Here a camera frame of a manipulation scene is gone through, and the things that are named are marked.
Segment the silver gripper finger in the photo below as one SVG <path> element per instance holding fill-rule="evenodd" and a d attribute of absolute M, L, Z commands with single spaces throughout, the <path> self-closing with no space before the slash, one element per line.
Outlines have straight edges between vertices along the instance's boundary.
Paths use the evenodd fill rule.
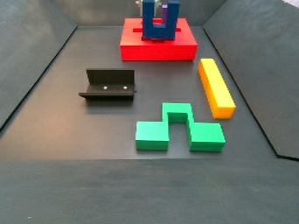
<path fill-rule="evenodd" d="M 143 0 L 135 0 L 135 4 L 139 7 L 141 17 L 143 16 Z"/>

